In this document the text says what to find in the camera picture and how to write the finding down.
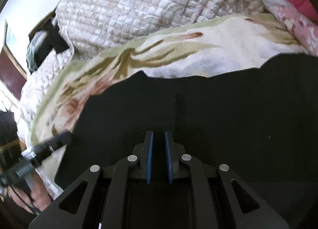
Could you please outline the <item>person's left hand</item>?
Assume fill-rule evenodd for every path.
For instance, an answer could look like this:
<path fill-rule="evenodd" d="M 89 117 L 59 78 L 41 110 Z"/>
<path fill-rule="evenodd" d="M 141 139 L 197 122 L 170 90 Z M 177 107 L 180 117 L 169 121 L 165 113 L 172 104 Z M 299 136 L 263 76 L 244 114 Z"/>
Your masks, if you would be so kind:
<path fill-rule="evenodd" d="M 28 213 L 32 213 L 31 205 L 42 212 L 51 204 L 52 199 L 37 172 L 32 174 L 32 181 L 33 188 L 30 196 L 16 187 L 9 187 L 9 195 L 20 208 L 25 209 Z"/>

